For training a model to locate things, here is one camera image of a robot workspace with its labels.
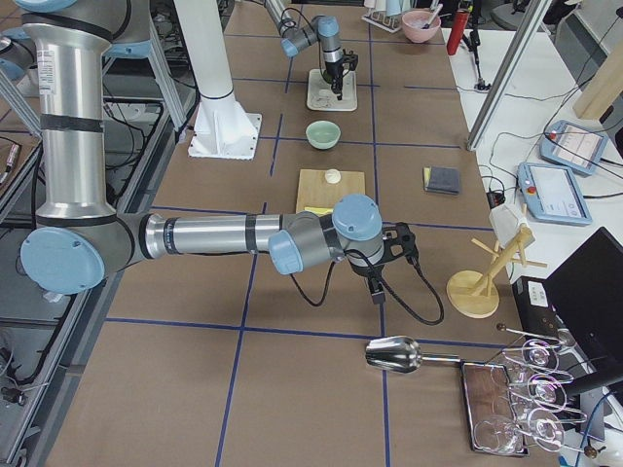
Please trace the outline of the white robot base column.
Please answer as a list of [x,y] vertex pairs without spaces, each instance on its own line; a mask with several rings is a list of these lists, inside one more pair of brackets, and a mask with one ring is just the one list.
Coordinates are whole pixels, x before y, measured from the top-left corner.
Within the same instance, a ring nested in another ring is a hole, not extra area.
[[262,116],[245,112],[235,96],[217,3],[180,0],[174,5],[200,94],[189,155],[250,161]]

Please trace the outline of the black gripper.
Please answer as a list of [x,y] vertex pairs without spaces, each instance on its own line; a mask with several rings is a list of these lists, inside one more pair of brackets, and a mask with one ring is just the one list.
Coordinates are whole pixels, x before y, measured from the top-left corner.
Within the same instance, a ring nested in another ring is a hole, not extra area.
[[386,264],[404,258],[409,265],[419,265],[419,251],[416,236],[406,223],[396,223],[382,228],[381,246],[372,253],[362,249],[349,248],[348,261],[352,270],[366,279],[374,305],[385,302],[385,289],[382,284],[383,269]]
[[324,60],[324,70],[330,78],[331,91],[337,91],[337,99],[343,99],[344,76],[348,72],[356,70],[358,65],[358,54],[346,49],[337,49],[331,52],[322,52]]

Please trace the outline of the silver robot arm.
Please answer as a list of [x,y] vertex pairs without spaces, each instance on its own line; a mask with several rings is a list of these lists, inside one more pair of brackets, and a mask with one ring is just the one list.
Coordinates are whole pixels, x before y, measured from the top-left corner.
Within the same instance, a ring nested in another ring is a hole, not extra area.
[[267,254],[282,274],[348,261],[375,303],[391,292],[385,264],[415,264],[414,234],[384,226],[367,196],[348,195],[330,214],[164,218],[122,214],[107,200],[102,59],[114,45],[147,38],[144,1],[24,1],[22,25],[34,42],[46,197],[20,260],[43,289],[87,291],[108,275],[165,255]]
[[357,107],[356,67],[358,55],[342,47],[340,26],[333,16],[306,19],[297,11],[298,22],[285,1],[263,1],[281,38],[281,47],[289,58],[305,49],[319,46],[319,66],[308,77],[307,106],[314,111],[354,111]]

